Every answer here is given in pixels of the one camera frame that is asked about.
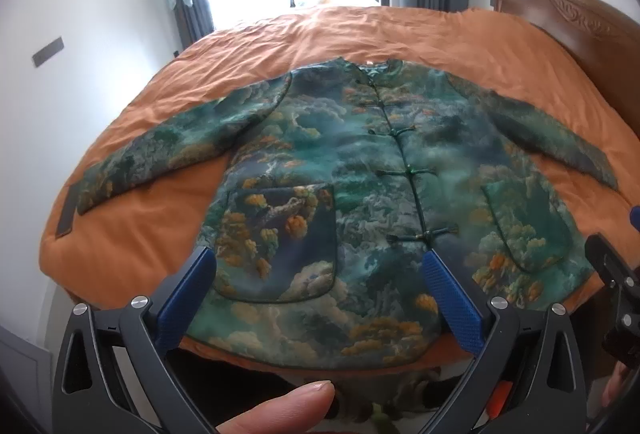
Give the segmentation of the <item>right hand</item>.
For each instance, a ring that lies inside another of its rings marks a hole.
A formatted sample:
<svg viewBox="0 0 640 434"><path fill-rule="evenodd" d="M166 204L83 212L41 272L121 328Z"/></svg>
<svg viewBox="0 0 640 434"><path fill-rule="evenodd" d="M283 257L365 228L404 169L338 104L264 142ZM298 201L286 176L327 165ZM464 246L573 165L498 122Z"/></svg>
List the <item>right hand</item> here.
<svg viewBox="0 0 640 434"><path fill-rule="evenodd" d="M615 402L623 391L630 369L622 362L616 362L612 376L608 379L601 397L601 405L606 408Z"/></svg>

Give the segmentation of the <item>left hand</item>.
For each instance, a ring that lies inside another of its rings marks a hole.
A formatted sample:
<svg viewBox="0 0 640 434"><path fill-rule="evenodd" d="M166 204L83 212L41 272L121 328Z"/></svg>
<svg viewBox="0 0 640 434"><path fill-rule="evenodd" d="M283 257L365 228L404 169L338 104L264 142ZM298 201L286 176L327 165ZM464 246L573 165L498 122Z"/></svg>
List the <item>left hand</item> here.
<svg viewBox="0 0 640 434"><path fill-rule="evenodd" d="M335 395L331 381L317 381L254 407L216 427L221 434L306 433L320 423Z"/></svg>

